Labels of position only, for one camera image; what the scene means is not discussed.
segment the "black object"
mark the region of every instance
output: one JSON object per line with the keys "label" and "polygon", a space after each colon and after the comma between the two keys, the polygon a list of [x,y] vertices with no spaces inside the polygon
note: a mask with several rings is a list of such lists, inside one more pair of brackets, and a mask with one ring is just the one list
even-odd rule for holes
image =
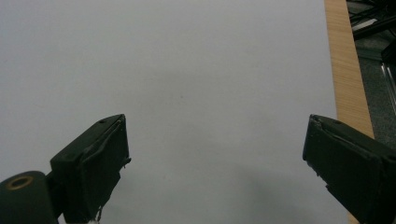
{"label": "black object", "polygon": [[381,21],[377,21],[369,26],[366,26],[364,28],[361,28],[353,32],[353,38],[355,40],[359,40],[369,35],[374,35],[378,32],[386,31],[394,27],[396,27],[396,15]]}
{"label": "black object", "polygon": [[0,184],[0,223],[56,223],[61,213],[68,223],[94,220],[130,161],[125,116],[101,119],[51,159],[45,178],[27,172]]}
{"label": "black object", "polygon": [[392,223],[396,215],[393,149],[338,120],[311,115],[303,158],[360,223]]}
{"label": "black object", "polygon": [[381,57],[383,63],[396,64],[396,40],[393,40],[389,46],[382,50]]}

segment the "white surface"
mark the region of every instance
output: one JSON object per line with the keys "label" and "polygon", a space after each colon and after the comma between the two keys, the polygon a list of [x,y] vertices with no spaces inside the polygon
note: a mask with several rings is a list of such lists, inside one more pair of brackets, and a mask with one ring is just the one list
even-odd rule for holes
{"label": "white surface", "polygon": [[347,223],[302,160],[335,116],[321,0],[0,2],[0,179],[119,113],[104,224]]}

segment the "wooden surface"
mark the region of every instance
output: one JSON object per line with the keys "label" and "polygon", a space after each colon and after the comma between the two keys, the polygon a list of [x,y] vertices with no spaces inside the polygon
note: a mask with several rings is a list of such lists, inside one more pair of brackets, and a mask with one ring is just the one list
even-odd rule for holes
{"label": "wooden surface", "polygon": [[[346,0],[325,0],[337,118],[374,137]],[[359,223],[352,215],[349,223]]]}

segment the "floor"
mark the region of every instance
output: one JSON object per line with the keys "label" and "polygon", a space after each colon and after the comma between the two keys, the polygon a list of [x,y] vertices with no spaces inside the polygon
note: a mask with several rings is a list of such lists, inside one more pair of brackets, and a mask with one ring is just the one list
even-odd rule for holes
{"label": "floor", "polygon": [[[349,4],[349,10],[359,8]],[[381,51],[395,37],[385,31],[355,42],[375,140],[396,149],[396,115],[381,70]]]}

